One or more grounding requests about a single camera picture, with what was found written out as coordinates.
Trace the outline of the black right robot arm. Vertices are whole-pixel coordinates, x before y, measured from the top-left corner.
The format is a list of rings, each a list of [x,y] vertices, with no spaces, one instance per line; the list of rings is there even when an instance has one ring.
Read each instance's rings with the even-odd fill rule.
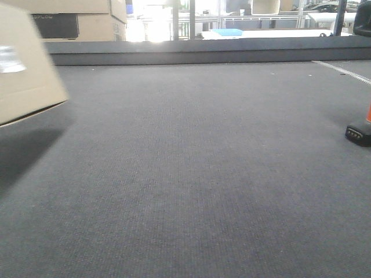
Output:
[[[370,1],[358,5],[353,30],[355,35],[370,37]]]

